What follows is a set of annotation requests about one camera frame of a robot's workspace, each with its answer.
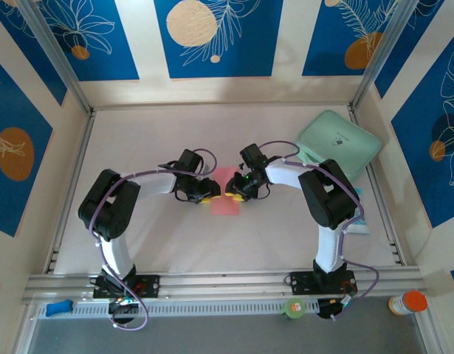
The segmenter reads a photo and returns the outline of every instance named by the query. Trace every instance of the metal bracket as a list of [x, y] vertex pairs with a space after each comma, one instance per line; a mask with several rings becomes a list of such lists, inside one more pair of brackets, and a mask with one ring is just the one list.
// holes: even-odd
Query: metal bracket
[[352, 291], [357, 292], [353, 271], [344, 271], [339, 279], [325, 288], [319, 286], [313, 271], [293, 271], [289, 278], [292, 295], [344, 295]]
[[[136, 284], [133, 291], [142, 299], [157, 299], [159, 293], [159, 275], [135, 275], [133, 283]], [[111, 292], [106, 286], [106, 278], [102, 275], [97, 277], [94, 285], [94, 299], [113, 299], [119, 295]]]

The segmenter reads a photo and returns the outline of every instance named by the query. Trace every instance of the white floor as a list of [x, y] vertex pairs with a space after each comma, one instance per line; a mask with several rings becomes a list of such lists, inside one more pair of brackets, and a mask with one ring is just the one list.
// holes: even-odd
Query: white floor
[[[75, 192], [56, 264], [56, 274], [98, 273], [101, 260], [77, 210], [101, 170], [150, 170], [179, 158], [185, 148], [207, 148], [219, 167], [241, 163], [239, 151], [270, 140], [295, 141], [322, 111], [348, 117], [345, 106], [184, 105], [99, 111]], [[271, 145], [267, 156], [292, 151]], [[373, 266], [394, 265], [374, 194], [364, 173], [363, 189], [371, 235], [349, 234], [345, 255]], [[180, 203], [172, 194], [140, 201], [127, 230], [138, 271], [256, 271], [311, 268], [317, 224], [300, 190], [273, 186], [263, 201], [241, 204], [239, 216], [214, 216], [209, 204]]]

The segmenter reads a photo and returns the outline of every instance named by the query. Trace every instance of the pink sticky note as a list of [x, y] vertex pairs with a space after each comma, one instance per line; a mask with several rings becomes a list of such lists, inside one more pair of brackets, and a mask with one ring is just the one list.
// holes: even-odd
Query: pink sticky note
[[213, 179], [220, 185], [221, 197], [212, 199], [210, 202], [210, 212], [212, 215], [239, 215], [240, 206], [232, 197], [225, 195], [225, 186], [238, 171], [237, 167], [217, 167], [213, 171]]

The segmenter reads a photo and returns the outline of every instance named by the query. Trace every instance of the orange circle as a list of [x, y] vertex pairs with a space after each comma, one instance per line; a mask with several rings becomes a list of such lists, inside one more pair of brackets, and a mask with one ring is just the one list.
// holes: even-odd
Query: orange circle
[[381, 32], [373, 32], [353, 42], [345, 53], [346, 67], [349, 69], [365, 69], [379, 41], [381, 41], [381, 37]]
[[425, 295], [417, 290], [408, 291], [404, 294], [402, 299], [405, 307], [413, 312], [420, 312], [428, 307]]
[[430, 146], [430, 157], [437, 162], [440, 162], [445, 157], [445, 144], [440, 140], [432, 143]]
[[33, 143], [27, 132], [20, 128], [4, 129], [0, 133], [0, 150], [3, 174], [17, 182], [27, 179], [35, 161]]
[[85, 60], [89, 58], [89, 51], [83, 46], [73, 46], [71, 53], [79, 60]]

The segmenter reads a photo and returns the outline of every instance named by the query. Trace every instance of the mint green container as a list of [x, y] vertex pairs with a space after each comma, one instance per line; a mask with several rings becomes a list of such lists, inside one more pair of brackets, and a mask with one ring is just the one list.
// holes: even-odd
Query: mint green container
[[324, 111], [315, 118], [296, 144], [303, 162], [333, 159], [350, 181], [356, 179], [381, 148], [380, 140], [373, 134], [333, 111]]

